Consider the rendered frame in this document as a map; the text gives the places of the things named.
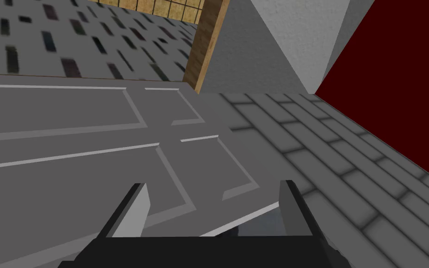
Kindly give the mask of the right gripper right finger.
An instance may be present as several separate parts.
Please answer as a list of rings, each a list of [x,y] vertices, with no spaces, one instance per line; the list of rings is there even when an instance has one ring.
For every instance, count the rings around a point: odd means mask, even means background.
[[[323,236],[323,232],[294,181],[280,181],[279,208],[287,235]]]

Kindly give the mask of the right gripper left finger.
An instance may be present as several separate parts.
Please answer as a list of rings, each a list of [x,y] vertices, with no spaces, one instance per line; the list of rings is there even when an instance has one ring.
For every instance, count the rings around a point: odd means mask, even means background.
[[[139,237],[150,209],[145,183],[135,183],[99,232],[99,238]]]

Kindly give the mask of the grey panelled door leaf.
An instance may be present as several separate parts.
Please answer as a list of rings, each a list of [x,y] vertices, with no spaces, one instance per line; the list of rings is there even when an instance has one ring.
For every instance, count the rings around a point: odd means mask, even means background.
[[[143,236],[201,236],[279,196],[186,83],[0,75],[0,265],[81,251],[136,183]]]

